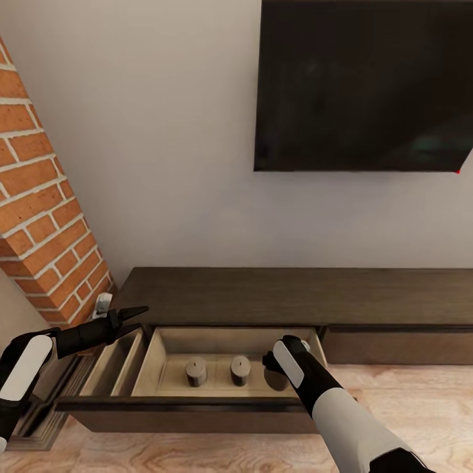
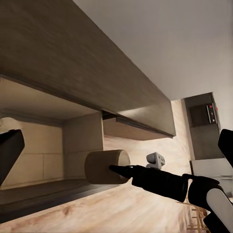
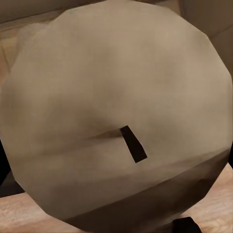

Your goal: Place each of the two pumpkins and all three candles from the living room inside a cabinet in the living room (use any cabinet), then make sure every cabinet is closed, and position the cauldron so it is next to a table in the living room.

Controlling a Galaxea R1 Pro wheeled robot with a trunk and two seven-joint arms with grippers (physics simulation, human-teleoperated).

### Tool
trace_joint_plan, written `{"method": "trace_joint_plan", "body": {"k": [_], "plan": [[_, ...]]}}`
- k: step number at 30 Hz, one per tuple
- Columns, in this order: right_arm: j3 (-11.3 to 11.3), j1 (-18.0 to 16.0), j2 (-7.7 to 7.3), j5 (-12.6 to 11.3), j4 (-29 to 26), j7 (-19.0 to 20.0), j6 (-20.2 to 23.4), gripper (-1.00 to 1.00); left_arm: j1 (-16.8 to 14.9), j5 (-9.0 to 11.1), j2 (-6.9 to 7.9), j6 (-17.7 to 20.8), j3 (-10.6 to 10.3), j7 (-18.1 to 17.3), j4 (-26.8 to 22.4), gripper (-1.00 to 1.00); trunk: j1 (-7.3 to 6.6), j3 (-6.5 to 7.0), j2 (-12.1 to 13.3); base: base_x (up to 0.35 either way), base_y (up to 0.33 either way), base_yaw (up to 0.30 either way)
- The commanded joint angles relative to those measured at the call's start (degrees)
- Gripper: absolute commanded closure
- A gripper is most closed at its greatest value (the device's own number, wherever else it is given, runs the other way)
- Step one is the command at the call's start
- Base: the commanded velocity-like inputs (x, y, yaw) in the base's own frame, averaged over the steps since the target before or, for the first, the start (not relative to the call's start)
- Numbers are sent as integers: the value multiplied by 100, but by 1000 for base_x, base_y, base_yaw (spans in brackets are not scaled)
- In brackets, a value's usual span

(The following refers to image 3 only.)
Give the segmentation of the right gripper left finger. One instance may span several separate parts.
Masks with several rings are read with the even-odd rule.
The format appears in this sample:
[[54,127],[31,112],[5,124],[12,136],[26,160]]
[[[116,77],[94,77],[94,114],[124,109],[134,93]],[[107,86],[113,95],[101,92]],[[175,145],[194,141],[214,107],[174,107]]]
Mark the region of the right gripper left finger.
[[6,179],[7,175],[9,174],[11,168],[6,157],[5,151],[3,149],[1,140],[0,140],[0,186]]

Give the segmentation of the pillar candle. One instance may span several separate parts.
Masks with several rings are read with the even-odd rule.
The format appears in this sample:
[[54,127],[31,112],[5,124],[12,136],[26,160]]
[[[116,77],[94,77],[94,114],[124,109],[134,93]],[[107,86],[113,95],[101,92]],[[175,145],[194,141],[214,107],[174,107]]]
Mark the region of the pillar candle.
[[167,7],[69,9],[18,54],[0,140],[15,181],[48,215],[137,233],[205,198],[227,165],[232,76],[207,34]]
[[44,23],[32,23],[21,29],[16,41],[17,53],[19,54],[24,44],[46,26]]

